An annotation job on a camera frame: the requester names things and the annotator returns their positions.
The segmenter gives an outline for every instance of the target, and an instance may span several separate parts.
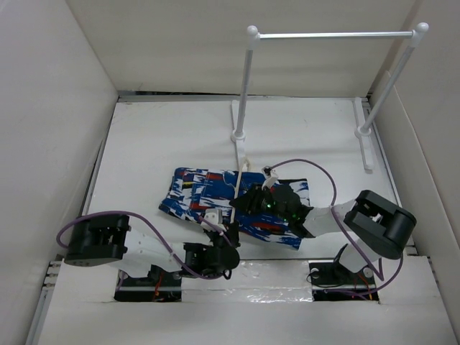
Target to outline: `plastic wrap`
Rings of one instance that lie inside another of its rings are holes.
[[[306,260],[246,260],[230,280],[183,280],[184,302],[312,302]]]

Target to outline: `white wall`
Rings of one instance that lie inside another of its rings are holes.
[[[68,0],[118,90],[238,93],[246,27],[399,30],[415,0]],[[263,42],[250,92],[366,96],[391,40]]]
[[[0,1],[0,344],[23,344],[116,91],[64,0]]]
[[[413,25],[426,21],[430,31],[377,118],[401,200],[418,217],[415,243],[422,254],[431,256],[457,336],[460,335],[459,17],[460,3],[456,0],[423,1]],[[377,95],[386,79],[384,75]]]

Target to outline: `transparent tape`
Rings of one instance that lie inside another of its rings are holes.
[[[182,301],[192,303],[312,302],[306,260],[245,260],[230,280],[183,280]]]

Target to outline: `horizontal bar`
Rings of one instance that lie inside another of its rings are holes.
[[[288,39],[317,39],[328,38],[411,38],[413,31],[395,32],[325,32],[314,34],[259,34],[261,41],[288,40]]]

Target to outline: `patterned fabric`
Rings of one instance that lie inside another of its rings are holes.
[[[170,190],[161,202],[159,209],[171,216],[186,221],[199,223],[198,217],[207,208],[219,208],[225,221],[231,215],[230,200],[234,198],[237,171],[190,169],[179,167],[172,177]],[[239,188],[239,196],[246,193],[253,183],[262,184],[265,177],[258,172],[243,172]],[[310,197],[308,182],[301,180],[279,180],[277,185],[288,184],[300,196],[300,201],[309,206]],[[288,223],[269,213],[256,216],[236,211],[235,221],[240,224],[240,232],[253,236],[265,242],[286,244],[299,249],[301,239],[288,228]]]

